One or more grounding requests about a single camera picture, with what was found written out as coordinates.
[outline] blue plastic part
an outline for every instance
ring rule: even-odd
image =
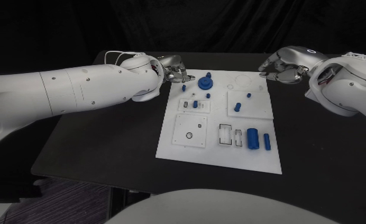
[[[269,135],[265,134],[265,149],[271,151],[271,142],[269,142]]]
[[[213,86],[213,81],[209,77],[202,77],[199,80],[199,88],[202,90],[209,90]]]
[[[238,112],[241,110],[242,103],[236,103],[233,111]]]
[[[258,130],[251,128],[246,130],[248,135],[248,148],[252,150],[259,149]]]

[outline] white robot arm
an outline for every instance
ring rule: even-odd
[[[259,71],[272,63],[279,72],[262,72],[261,77],[295,84],[310,76],[305,96],[339,115],[366,115],[366,55],[349,52],[328,59],[311,49],[290,46],[269,56]]]
[[[180,56],[134,54],[121,66],[104,64],[0,76],[0,140],[39,119],[130,99],[147,101],[158,96],[164,81],[194,80]]]

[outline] floor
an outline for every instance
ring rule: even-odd
[[[42,198],[20,199],[0,224],[102,224],[107,221],[107,186],[47,178],[36,181]]]

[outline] black backdrop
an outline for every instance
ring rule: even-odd
[[[0,74],[88,65],[101,50],[366,52],[364,22],[364,0],[1,0]],[[3,201],[36,195],[30,167],[56,122],[0,142]]]

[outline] black table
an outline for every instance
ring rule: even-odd
[[[181,55],[189,69],[256,71],[269,54]],[[102,63],[102,54],[95,64]],[[366,223],[366,117],[341,117],[297,85],[268,82],[282,175],[157,159],[170,83],[153,100],[131,100],[62,116],[32,173],[148,193],[183,189],[245,192],[290,203],[341,223]]]

